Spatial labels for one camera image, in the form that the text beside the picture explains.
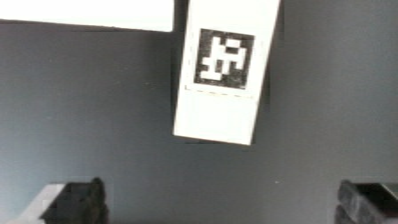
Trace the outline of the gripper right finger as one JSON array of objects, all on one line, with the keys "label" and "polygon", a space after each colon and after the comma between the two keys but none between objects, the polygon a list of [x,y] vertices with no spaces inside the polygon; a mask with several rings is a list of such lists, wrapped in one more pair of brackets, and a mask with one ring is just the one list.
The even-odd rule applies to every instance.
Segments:
[{"label": "gripper right finger", "polygon": [[341,181],[334,224],[398,224],[398,183]]}]

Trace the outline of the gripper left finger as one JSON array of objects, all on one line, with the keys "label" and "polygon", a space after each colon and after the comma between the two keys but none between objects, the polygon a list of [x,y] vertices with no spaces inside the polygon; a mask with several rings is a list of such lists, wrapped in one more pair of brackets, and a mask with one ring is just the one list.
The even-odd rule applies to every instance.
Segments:
[{"label": "gripper left finger", "polygon": [[51,183],[44,186],[14,224],[108,224],[105,183]]}]

